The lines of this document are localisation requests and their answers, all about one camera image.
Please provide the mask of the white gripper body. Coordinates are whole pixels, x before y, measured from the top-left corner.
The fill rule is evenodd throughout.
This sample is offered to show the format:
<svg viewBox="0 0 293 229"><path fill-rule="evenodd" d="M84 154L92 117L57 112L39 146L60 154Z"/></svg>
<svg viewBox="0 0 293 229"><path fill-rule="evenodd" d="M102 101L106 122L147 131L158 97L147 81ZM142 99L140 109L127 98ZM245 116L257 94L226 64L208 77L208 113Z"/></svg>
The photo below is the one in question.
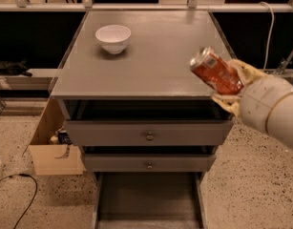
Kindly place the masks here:
<svg viewBox="0 0 293 229"><path fill-rule="evenodd" d="M293 85L267 76L244 89L240 101L242 121L268 135L293 135Z"/></svg>

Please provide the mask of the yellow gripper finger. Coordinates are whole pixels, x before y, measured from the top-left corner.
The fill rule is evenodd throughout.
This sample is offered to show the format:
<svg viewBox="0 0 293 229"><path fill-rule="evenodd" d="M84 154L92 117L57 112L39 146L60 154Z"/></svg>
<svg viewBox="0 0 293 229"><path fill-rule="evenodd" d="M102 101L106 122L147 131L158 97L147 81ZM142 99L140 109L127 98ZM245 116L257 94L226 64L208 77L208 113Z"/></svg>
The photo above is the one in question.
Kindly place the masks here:
<svg viewBox="0 0 293 229"><path fill-rule="evenodd" d="M264 73L263 71L239 59L231 59L228 62L228 65L236 70L241 80L241 83L244 86L248 86L257 80L268 76L267 73Z"/></svg>
<svg viewBox="0 0 293 229"><path fill-rule="evenodd" d="M234 115L235 117L241 116L241 98L238 95L212 93L211 99L220 105L226 112Z"/></svg>

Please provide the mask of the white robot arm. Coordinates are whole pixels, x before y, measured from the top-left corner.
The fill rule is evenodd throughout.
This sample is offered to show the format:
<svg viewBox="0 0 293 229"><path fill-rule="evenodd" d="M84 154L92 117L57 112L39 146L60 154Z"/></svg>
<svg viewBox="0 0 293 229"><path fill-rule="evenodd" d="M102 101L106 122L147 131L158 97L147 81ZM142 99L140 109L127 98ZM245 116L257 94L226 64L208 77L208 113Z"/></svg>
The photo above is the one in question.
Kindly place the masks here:
<svg viewBox="0 0 293 229"><path fill-rule="evenodd" d="M293 85L239 59L228 65L238 73L243 90L237 95L212 93L211 98L244 125L293 150Z"/></svg>

